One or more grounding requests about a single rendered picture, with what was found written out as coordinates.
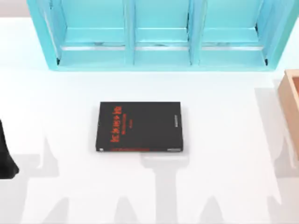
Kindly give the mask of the black book with red lettering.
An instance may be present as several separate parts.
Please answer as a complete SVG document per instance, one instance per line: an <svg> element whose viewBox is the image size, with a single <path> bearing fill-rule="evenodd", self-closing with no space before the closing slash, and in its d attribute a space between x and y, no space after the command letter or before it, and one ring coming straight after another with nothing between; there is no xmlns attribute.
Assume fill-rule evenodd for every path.
<svg viewBox="0 0 299 224"><path fill-rule="evenodd" d="M101 102L95 146L98 152L182 152L181 103Z"/></svg>

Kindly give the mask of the light blue rack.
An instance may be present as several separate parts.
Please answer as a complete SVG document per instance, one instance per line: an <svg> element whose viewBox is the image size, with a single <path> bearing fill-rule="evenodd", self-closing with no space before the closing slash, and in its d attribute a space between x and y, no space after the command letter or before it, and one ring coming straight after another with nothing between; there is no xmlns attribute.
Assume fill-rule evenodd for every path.
<svg viewBox="0 0 299 224"><path fill-rule="evenodd" d="M57 71L268 71L299 0L27 0Z"/></svg>

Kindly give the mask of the shallow salmon-coloured box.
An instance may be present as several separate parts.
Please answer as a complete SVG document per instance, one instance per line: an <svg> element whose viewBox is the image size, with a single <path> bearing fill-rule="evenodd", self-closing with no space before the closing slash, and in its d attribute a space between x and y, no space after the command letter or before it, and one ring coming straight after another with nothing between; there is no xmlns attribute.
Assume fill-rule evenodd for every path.
<svg viewBox="0 0 299 224"><path fill-rule="evenodd" d="M299 69L285 70L278 86L278 97L299 161Z"/></svg>

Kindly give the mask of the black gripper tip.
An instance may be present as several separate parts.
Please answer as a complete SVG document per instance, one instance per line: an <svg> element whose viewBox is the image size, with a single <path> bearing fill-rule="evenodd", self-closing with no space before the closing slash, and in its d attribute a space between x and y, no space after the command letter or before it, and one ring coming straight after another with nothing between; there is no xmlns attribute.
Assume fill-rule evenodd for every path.
<svg viewBox="0 0 299 224"><path fill-rule="evenodd" d="M13 179L19 171L19 167L8 150L3 125L0 120L0 179Z"/></svg>

